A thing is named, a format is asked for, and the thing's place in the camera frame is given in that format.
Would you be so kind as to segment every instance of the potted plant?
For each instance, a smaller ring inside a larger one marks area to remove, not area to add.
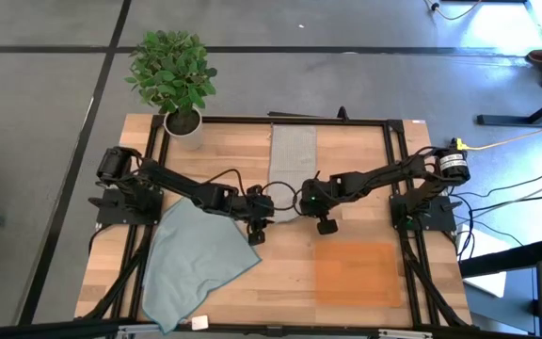
[[[211,78],[216,69],[207,68],[206,48],[197,34],[185,31],[147,32],[130,54],[131,77],[125,81],[138,89],[141,102],[158,106],[165,114],[165,129],[185,148],[202,144],[203,97],[216,94]]]

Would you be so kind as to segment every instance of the concrete floor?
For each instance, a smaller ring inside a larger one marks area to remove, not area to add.
[[[107,45],[120,5],[0,0],[0,44]],[[456,14],[466,5],[441,8]],[[120,45],[137,43],[147,29],[187,29],[214,46],[485,47],[520,55],[542,48],[542,30],[519,4],[482,4],[464,19],[446,22],[428,15],[422,0],[142,0],[131,6]],[[0,326],[15,322],[103,59],[0,55],[0,214],[7,220],[0,227]],[[114,59],[37,322],[72,318],[96,215],[87,198],[101,193],[93,184],[95,169],[104,149],[117,144],[125,114],[153,113],[122,80],[129,62],[127,55]],[[542,72],[520,57],[210,54],[209,63],[218,68],[218,94],[205,114],[262,116],[275,110],[329,117],[344,105],[351,117],[425,120],[435,145],[451,137],[484,145],[530,132],[480,127],[473,118],[528,115],[542,106]],[[472,180],[458,191],[486,192],[538,176],[542,135],[471,153],[470,170]],[[529,191],[470,202],[488,205]],[[539,211],[542,201],[526,202],[482,221],[528,243],[542,240]]]

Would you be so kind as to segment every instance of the wooden table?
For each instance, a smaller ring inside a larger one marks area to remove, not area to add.
[[[128,115],[120,145],[136,148],[143,153],[150,123],[151,115]],[[411,153],[430,145],[423,121],[404,121],[404,126],[407,147]],[[154,154],[159,153],[162,133],[161,129]],[[166,166],[196,181],[204,181],[223,170],[237,168],[242,173],[245,186],[267,182],[270,125],[206,123],[204,133],[204,145],[192,152],[182,150],[171,141]],[[392,139],[398,159],[396,135]],[[317,126],[317,168],[321,171],[322,180],[326,180],[329,174],[368,171],[387,164],[381,128]],[[237,186],[237,180],[231,175],[217,181]],[[193,315],[208,315],[209,321],[216,324],[411,327],[402,255],[397,234],[391,227],[388,206],[390,193],[389,186],[382,187],[358,202],[335,207],[330,216],[337,219],[340,230],[325,236],[339,240],[367,239],[392,244],[397,258],[402,300],[400,306],[317,305],[314,298],[313,253],[315,243],[322,236],[317,233],[316,219],[299,218],[267,228],[266,242],[255,248],[263,258],[262,262],[211,293]],[[165,208],[178,199],[177,195],[166,192]],[[127,226],[117,225],[96,238],[75,315],[89,312],[117,278],[126,235]],[[471,323],[453,244],[439,232],[426,232],[425,243],[435,285],[457,314]],[[428,323],[423,288],[419,282],[416,284],[422,321]],[[133,281],[129,281],[127,286],[121,315],[128,314]],[[139,319],[149,320],[143,314],[139,315]]]

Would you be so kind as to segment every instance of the white sticker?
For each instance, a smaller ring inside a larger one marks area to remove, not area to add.
[[[444,164],[451,160],[463,160],[463,154],[451,154],[440,158],[440,164]]]
[[[192,331],[208,329],[208,315],[194,316],[192,318]]]
[[[440,170],[446,170],[449,167],[454,167],[454,166],[465,166],[465,167],[467,167],[468,163],[466,162],[466,160],[453,160],[453,161],[449,161],[448,163],[444,163],[444,164],[440,165]]]

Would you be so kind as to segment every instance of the orange mat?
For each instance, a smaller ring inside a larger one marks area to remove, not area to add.
[[[324,240],[315,244],[315,300],[319,305],[401,305],[392,244]]]

